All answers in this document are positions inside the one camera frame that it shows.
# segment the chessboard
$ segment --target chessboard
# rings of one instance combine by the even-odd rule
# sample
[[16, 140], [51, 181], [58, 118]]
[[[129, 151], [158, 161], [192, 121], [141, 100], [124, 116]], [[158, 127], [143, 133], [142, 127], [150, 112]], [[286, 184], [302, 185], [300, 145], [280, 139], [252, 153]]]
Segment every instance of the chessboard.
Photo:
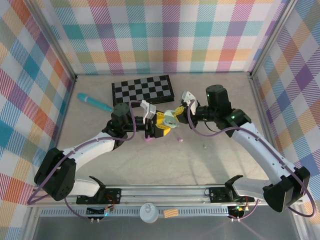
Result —
[[150, 104], [161, 104], [175, 100], [169, 75], [147, 77], [111, 84], [113, 106], [130, 100], [145, 100]]

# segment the white round object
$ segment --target white round object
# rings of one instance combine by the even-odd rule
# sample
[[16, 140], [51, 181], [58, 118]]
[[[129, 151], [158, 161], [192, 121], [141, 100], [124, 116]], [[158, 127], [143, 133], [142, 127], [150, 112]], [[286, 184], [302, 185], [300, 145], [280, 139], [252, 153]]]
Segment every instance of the white round object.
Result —
[[175, 111], [173, 110], [167, 110], [164, 112], [163, 125], [170, 127], [171, 129], [179, 127], [179, 122], [175, 118], [174, 113]]
[[159, 216], [158, 209], [152, 203], [149, 203], [149, 202], [145, 203], [140, 208], [140, 218], [142, 219], [142, 221], [148, 224], [154, 223], [158, 219], [158, 216]]

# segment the plaid wall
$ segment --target plaid wall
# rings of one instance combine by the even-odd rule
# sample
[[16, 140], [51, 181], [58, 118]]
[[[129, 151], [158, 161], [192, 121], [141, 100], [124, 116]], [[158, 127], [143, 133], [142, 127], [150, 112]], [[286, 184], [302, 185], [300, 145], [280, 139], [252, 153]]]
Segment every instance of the plaid wall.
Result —
[[274, 16], [272, 18], [272, 21], [270, 22], [270, 25], [269, 25], [267, 31], [265, 32], [265, 34], [264, 34], [264, 36], [262, 38], [262, 41], [259, 44], [259, 47], [258, 47], [256, 53], [254, 54], [253, 61], [251, 62], [250, 67], [248, 69], [249, 72], [251, 72], [252, 69], [254, 68], [254, 66], [255, 66], [255, 64], [256, 64], [256, 62], [257, 62], [257, 60], [258, 60], [258, 58], [259, 58], [259, 56], [261, 54], [261, 51], [263, 50], [263, 48], [264, 48], [264, 46], [265, 46], [265, 44], [266, 44], [271, 32], [274, 29], [274, 27], [276, 25], [276, 22], [277, 22], [280, 14], [281, 14], [282, 10], [284, 9], [284, 7], [285, 7], [287, 2], [288, 2], [288, 0], [281, 0], [281, 3], [278, 5], [277, 10], [276, 10], [276, 12], [275, 12], [275, 14], [274, 14]]
[[285, 1], [37, 0], [79, 74], [243, 71]]
[[[320, 0], [299, 0], [256, 82], [279, 151], [311, 173], [320, 206]], [[306, 209], [311, 212], [310, 203]], [[320, 224], [320, 214], [311, 219]]]
[[23, 0], [0, 1], [0, 239], [18, 238], [72, 82]]

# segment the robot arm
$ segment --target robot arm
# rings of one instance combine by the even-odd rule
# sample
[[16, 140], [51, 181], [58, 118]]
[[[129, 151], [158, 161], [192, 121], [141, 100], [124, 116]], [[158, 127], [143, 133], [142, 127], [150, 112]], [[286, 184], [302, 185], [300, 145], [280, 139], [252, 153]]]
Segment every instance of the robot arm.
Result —
[[[226, 192], [231, 193], [230, 200], [235, 196], [248, 196], [265, 199], [268, 205], [277, 212], [282, 212], [300, 199], [304, 192], [300, 184], [281, 165], [276, 157], [258, 140], [263, 140], [278, 157], [282, 159], [286, 167], [294, 172], [304, 183], [308, 185], [310, 173], [305, 167], [296, 168], [292, 163], [280, 155], [257, 131], [251, 119], [240, 109], [231, 108], [228, 93], [221, 85], [213, 85], [206, 89], [208, 106], [200, 106], [195, 96], [186, 91], [183, 93], [181, 106], [175, 113], [170, 111], [170, 119], [175, 118], [177, 122], [190, 124], [188, 121], [188, 106], [191, 112], [192, 124], [196, 127], [198, 122], [215, 122], [220, 130], [229, 127], [241, 127], [253, 132], [257, 138], [252, 137], [248, 132], [242, 130], [228, 130], [226, 134], [242, 145], [258, 164], [265, 171], [269, 180], [249, 179], [242, 175], [237, 175], [225, 183]], [[135, 117], [136, 131], [144, 131], [145, 137], [159, 138], [165, 136], [170, 131], [170, 124], [166, 122], [166, 113], [156, 111], [155, 106], [143, 102], [143, 117]], [[78, 151], [78, 146], [59, 151], [53, 148], [46, 154], [34, 181], [40, 185], [53, 167], [61, 160], [65, 154], [74, 151], [72, 158], [67, 158], [57, 169], [54, 175], [44, 185], [43, 189], [56, 201], [64, 199], [66, 196], [87, 196], [99, 202], [104, 198], [106, 186], [98, 179], [90, 176], [94, 181], [75, 180], [76, 171], [93, 160], [97, 156], [110, 152], [122, 145], [120, 140], [100, 140], [99, 138], [116, 137], [126, 139], [127, 132], [133, 131], [133, 121], [129, 107], [125, 103], [117, 104], [111, 114], [111, 120], [107, 126], [96, 137], [92, 138], [90, 144], [82, 147]]]

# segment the teal marker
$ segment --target teal marker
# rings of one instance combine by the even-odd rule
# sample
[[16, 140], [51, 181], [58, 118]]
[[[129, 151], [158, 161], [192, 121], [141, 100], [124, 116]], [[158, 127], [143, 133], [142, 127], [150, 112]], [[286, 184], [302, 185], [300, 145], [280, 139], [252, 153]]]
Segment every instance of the teal marker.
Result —
[[98, 100], [95, 100], [94, 98], [92, 97], [89, 97], [87, 94], [85, 93], [78, 93], [77, 95], [77, 98], [82, 101], [82, 102], [85, 102], [85, 103], [88, 103], [88, 104], [91, 104], [99, 109], [102, 109], [102, 110], [105, 110], [107, 112], [112, 112], [113, 109], [112, 107], [108, 106], [107, 104], [105, 103], [102, 103], [102, 102], [99, 102]]

